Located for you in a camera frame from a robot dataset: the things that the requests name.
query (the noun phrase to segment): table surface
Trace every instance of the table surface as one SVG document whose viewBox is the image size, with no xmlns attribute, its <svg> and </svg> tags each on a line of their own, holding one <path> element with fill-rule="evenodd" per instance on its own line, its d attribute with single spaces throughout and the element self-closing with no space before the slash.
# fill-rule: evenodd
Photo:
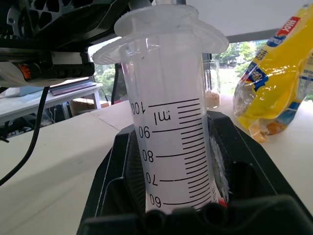
<svg viewBox="0 0 313 235">
<path fill-rule="evenodd" d="M 95 83 L 95 86 L 56 96 L 48 93 L 45 107 L 49 108 L 53 105 L 79 98 L 81 96 L 85 96 L 86 94 L 91 94 L 92 91 L 98 90 L 100 86 L 101 85 Z M 11 120 L 12 116 L 14 116 L 14 118 L 18 118 L 36 111 L 41 95 L 42 91 L 38 91 L 21 97 L 8 97 L 0 99 L 0 123 Z"/>
<path fill-rule="evenodd" d="M 230 97 L 215 110 L 239 126 Z M 262 144 L 311 213 L 312 120 L 313 104 L 304 102 L 290 126 Z M 0 187 L 0 235 L 75 234 L 97 167 L 114 136 L 132 122 L 125 101 L 42 128 L 32 157 Z M 0 142 L 0 177 L 23 157 L 31 135 Z"/>
</svg>

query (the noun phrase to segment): glass jar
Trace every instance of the glass jar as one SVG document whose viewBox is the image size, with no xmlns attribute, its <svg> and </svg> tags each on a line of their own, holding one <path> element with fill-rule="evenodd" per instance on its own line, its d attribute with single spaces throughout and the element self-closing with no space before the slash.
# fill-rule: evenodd
<svg viewBox="0 0 313 235">
<path fill-rule="evenodd" d="M 218 60 L 203 61 L 205 99 L 208 109 L 217 108 L 221 104 L 219 69 Z"/>
</svg>

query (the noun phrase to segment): black cable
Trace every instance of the black cable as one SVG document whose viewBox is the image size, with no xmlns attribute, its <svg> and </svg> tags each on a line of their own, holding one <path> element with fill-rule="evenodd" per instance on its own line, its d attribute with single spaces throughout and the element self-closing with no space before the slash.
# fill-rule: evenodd
<svg viewBox="0 0 313 235">
<path fill-rule="evenodd" d="M 9 143 L 9 141 L 6 138 L 3 138 L 2 136 L 0 136 L 0 141 L 4 141 L 6 143 Z"/>
<path fill-rule="evenodd" d="M 38 107 L 38 112 L 37 112 L 37 117 L 36 117 L 36 122 L 35 122 L 35 126 L 34 126 L 34 133 L 33 133 L 33 137 L 31 139 L 30 145 L 28 147 L 28 151 L 26 152 L 23 159 L 16 165 L 16 167 L 14 167 L 6 176 L 4 176 L 0 180 L 0 186 L 2 186 L 5 182 L 7 182 L 9 179 L 11 179 L 12 176 L 14 176 L 16 174 L 16 172 L 18 172 L 22 168 L 22 166 L 28 161 L 31 154 L 33 153 L 37 139 L 38 139 L 40 124 L 41 124 L 41 118 L 42 118 L 42 115 L 44 112 L 45 99 L 47 98 L 48 91 L 49 91 L 49 87 L 45 87 L 43 94 L 41 95 L 41 99 L 40 99 L 39 107 Z"/>
<path fill-rule="evenodd" d="M 108 100 L 108 98 L 107 98 L 106 94 L 104 93 L 103 88 L 102 88 L 102 87 L 100 87 L 100 88 L 101 88 L 101 90 L 102 90 L 102 92 L 103 92 L 103 94 L 104 94 L 104 98 L 105 98 L 105 99 L 106 99 L 106 101 L 108 102 L 109 100 Z"/>
</svg>

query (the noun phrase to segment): orange component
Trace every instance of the orange component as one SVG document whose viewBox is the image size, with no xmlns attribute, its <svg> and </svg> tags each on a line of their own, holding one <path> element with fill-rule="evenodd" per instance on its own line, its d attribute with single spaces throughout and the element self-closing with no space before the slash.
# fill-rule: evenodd
<svg viewBox="0 0 313 235">
<path fill-rule="evenodd" d="M 19 64 L 19 67 L 20 67 L 20 70 L 21 70 L 22 73 L 23 73 L 24 79 L 25 79 L 25 80 L 30 79 L 30 78 L 31 78 L 31 75 L 30 75 L 30 70 L 29 70 L 29 68 L 28 68 L 27 66 L 25 66 L 25 65 L 20 65 L 20 64 Z"/>
<path fill-rule="evenodd" d="M 283 123 L 279 123 L 278 121 L 274 121 L 267 125 L 268 131 L 270 135 L 280 133 L 287 128 L 287 125 Z"/>
</svg>

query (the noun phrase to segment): yellow snack bag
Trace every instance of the yellow snack bag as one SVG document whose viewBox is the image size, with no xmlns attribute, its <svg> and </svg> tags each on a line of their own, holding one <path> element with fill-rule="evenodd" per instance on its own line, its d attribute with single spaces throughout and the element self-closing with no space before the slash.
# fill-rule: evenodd
<svg viewBox="0 0 313 235">
<path fill-rule="evenodd" d="M 283 131 L 313 88 L 313 4 L 304 5 L 258 52 L 237 84 L 240 124 L 257 141 Z"/>
</svg>

